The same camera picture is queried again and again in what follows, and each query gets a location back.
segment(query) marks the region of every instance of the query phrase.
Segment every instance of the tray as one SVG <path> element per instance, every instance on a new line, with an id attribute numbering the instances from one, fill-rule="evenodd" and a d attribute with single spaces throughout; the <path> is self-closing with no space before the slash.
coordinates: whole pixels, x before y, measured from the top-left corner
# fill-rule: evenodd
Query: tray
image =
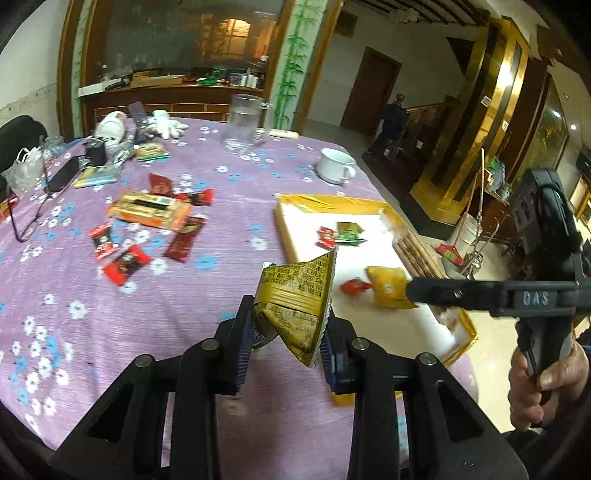
<path id="1" fill-rule="evenodd" d="M 414 358 L 431 352 L 449 367 L 477 340 L 478 334 L 461 309 L 451 323 L 440 322 L 442 309 L 425 304 L 412 310 L 389 310 L 373 304 L 373 291 L 351 298 L 339 286 L 355 277 L 368 281 L 365 267 L 402 267 L 408 278 L 443 278 L 418 238 L 386 202 L 328 195 L 281 195 L 275 221 L 289 262 L 309 261 L 326 250 L 318 247 L 317 230 L 335 228 L 336 222 L 356 222 L 367 241 L 358 247 L 340 247 L 337 256 L 332 306 L 350 320 L 359 336 L 381 345 L 389 353 Z"/>

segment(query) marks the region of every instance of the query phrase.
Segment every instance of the fingernail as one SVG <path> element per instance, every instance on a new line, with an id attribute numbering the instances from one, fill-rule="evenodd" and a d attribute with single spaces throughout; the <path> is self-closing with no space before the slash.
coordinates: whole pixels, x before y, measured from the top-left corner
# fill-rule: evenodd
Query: fingernail
<path id="1" fill-rule="evenodd" d="M 546 390 L 552 386 L 552 374 L 550 372 L 542 372 L 540 374 L 540 386 L 542 390 Z"/>

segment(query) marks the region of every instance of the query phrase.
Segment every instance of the door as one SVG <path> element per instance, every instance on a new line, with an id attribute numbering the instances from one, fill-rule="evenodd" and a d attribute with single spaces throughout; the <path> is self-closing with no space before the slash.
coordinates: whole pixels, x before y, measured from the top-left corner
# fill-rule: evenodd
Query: door
<path id="1" fill-rule="evenodd" d="M 340 126 L 373 137 L 388 103 L 400 63 L 366 47 Z"/>

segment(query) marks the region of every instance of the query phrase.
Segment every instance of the floral tablecloth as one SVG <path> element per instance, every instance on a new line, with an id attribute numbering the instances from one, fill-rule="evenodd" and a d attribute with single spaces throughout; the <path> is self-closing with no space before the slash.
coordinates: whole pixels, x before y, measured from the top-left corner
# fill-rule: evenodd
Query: floral tablecloth
<path id="1" fill-rule="evenodd" d="M 176 356 L 212 336 L 242 296 L 254 294 L 263 261 L 285 261 L 272 217 L 280 193 L 380 199 L 359 169 L 337 187 L 314 175 L 320 149 L 336 145 L 269 138 L 237 156 L 223 146 L 223 124 L 187 122 L 184 137 L 164 141 L 171 158 L 129 161 L 117 184 L 48 199 L 28 242 L 14 239 L 10 218 L 0 225 L 0 401 L 53 449 L 134 357 Z M 102 272 L 113 258 L 95 261 L 89 232 L 125 190 L 149 188 L 149 172 L 172 179 L 177 192 L 214 188 L 214 204 L 193 212 L 209 223 L 179 263 L 162 256 L 174 234 L 115 220 L 115 242 L 140 244 L 154 258 L 117 287 Z M 39 187 L 22 199 L 20 228 L 43 199 Z M 453 369 L 475 394 L 468 359 Z M 345 478 L 353 410 L 336 407 L 322 372 L 280 340 L 253 354 L 239 397 L 218 402 L 225 478 Z"/>

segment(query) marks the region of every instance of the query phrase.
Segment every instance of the screw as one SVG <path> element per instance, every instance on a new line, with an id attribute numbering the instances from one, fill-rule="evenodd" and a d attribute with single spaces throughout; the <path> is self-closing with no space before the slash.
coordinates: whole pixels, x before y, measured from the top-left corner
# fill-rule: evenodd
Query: screw
<path id="1" fill-rule="evenodd" d="M 418 359 L 421 361 L 423 365 L 435 365 L 437 363 L 437 358 L 432 353 L 423 352 L 421 355 L 418 356 Z"/>
<path id="2" fill-rule="evenodd" d="M 147 367 L 149 364 L 152 363 L 152 357 L 149 355 L 140 355 L 135 359 L 135 366 L 136 367 Z"/>
<path id="3" fill-rule="evenodd" d="M 203 342 L 201 342 L 201 348 L 203 350 L 207 350 L 208 352 L 217 350 L 220 344 L 215 338 L 206 338 Z"/>
<path id="4" fill-rule="evenodd" d="M 351 342 L 351 346 L 355 350 L 367 350 L 369 348 L 369 340 L 363 337 L 357 337 Z"/>

